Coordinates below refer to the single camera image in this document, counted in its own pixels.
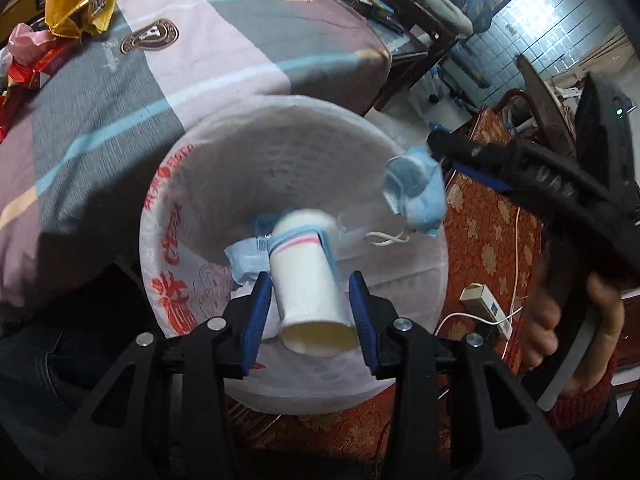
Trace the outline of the person's right hand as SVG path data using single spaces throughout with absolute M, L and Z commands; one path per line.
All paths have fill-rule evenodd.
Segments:
M 548 274 L 549 258 L 543 252 L 533 266 L 533 283 L 522 317 L 522 362 L 531 370 L 559 347 L 555 329 L 561 321 L 561 307 L 546 289 Z M 618 288 L 593 273 L 587 281 L 587 292 L 600 311 L 601 322 L 582 362 L 562 391 L 563 396 L 570 398 L 588 392 L 603 379 L 625 322 L 622 293 Z

